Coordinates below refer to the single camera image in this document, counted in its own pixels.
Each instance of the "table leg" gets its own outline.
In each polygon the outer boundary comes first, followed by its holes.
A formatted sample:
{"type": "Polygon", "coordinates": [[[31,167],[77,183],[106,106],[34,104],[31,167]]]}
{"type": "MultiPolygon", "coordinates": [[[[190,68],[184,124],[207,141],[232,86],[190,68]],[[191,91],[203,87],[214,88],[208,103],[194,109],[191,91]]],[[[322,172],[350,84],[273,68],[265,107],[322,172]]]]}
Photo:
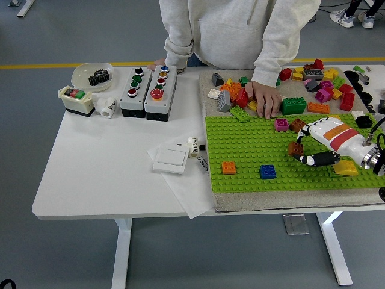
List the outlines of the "table leg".
{"type": "Polygon", "coordinates": [[[350,277],[348,266],[343,257],[338,238],[333,227],[333,221],[338,218],[342,212],[333,213],[317,213],[319,225],[324,235],[325,243],[331,263],[333,264],[334,273],[336,274],[338,285],[353,285],[350,277]]]}
{"type": "Polygon", "coordinates": [[[118,241],[116,245],[114,275],[112,276],[112,289],[125,289],[127,279],[128,254],[131,239],[130,219],[115,219],[119,227],[118,241]]]}

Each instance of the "green button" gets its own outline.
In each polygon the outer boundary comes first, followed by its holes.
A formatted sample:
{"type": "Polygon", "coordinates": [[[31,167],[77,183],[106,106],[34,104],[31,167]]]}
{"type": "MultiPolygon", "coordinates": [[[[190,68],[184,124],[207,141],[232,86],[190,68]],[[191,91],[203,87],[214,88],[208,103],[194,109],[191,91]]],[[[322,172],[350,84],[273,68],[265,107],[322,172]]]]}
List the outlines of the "green button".
{"type": "Polygon", "coordinates": [[[82,90],[79,90],[78,93],[75,95],[76,98],[81,99],[85,93],[82,90]]]}

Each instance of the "blue lego brick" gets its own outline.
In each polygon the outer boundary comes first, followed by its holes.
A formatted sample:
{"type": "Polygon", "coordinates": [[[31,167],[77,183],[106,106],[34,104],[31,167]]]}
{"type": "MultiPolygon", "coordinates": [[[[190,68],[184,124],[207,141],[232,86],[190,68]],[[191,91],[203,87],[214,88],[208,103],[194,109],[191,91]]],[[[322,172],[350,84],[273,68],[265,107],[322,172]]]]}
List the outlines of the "blue lego brick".
{"type": "Polygon", "coordinates": [[[272,164],[263,164],[259,168],[260,178],[261,179],[275,179],[276,170],[272,164]]]}

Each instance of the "white plastic part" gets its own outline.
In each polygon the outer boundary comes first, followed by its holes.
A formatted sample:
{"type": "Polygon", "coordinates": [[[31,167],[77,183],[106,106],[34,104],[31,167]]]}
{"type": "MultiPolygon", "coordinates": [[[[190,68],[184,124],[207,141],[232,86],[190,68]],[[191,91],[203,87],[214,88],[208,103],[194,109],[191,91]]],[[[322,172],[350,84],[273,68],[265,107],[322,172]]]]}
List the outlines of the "white plastic part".
{"type": "Polygon", "coordinates": [[[65,95],[64,93],[67,89],[73,89],[73,87],[66,86],[58,91],[58,98],[61,98],[66,109],[78,111],[84,114],[90,113],[94,108],[92,92],[87,92],[81,99],[78,99],[65,95]]]}
{"type": "Polygon", "coordinates": [[[351,115],[353,116],[354,120],[356,120],[359,116],[365,116],[365,114],[361,110],[359,110],[359,111],[352,111],[351,115]]]}
{"type": "Polygon", "coordinates": [[[100,111],[100,115],[102,117],[105,117],[107,119],[110,119],[112,118],[112,115],[114,114],[115,112],[115,109],[116,109],[116,105],[118,104],[118,101],[114,98],[108,98],[106,101],[105,101],[105,105],[104,107],[102,108],[102,110],[100,111]]]}
{"type": "Polygon", "coordinates": [[[220,93],[220,90],[210,89],[208,97],[217,100],[220,93]]]}
{"type": "Polygon", "coordinates": [[[187,141],[187,145],[189,146],[188,157],[197,158],[199,156],[198,138],[189,137],[187,141]]]}
{"type": "Polygon", "coordinates": [[[188,146],[162,144],[155,157],[153,169],[169,173],[183,173],[189,154],[188,146]]]}

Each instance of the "white table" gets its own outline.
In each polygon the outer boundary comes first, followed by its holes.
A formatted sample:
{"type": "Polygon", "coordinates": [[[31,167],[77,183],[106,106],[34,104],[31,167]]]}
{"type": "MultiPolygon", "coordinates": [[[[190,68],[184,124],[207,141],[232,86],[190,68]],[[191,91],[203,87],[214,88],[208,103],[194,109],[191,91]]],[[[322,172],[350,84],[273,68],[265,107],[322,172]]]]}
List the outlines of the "white table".
{"type": "MultiPolygon", "coordinates": [[[[119,99],[129,69],[115,68],[112,86],[97,95],[119,99]]],[[[112,119],[96,114],[89,118],[64,114],[32,210],[42,220],[115,219],[119,235],[114,289],[125,288],[132,218],[187,216],[162,176],[153,172],[147,150],[199,126],[202,121],[199,73],[209,69],[189,68],[178,76],[168,122],[123,117],[119,107],[112,119]]],[[[367,73],[371,85],[365,91],[372,94],[373,104],[377,106],[385,66],[371,66],[371,69],[367,73]]],[[[385,210],[385,205],[230,214],[317,213],[338,283],[349,285],[352,280],[332,221],[342,211],[354,210],[385,210]]],[[[213,216],[215,211],[204,215],[213,216]]]]}

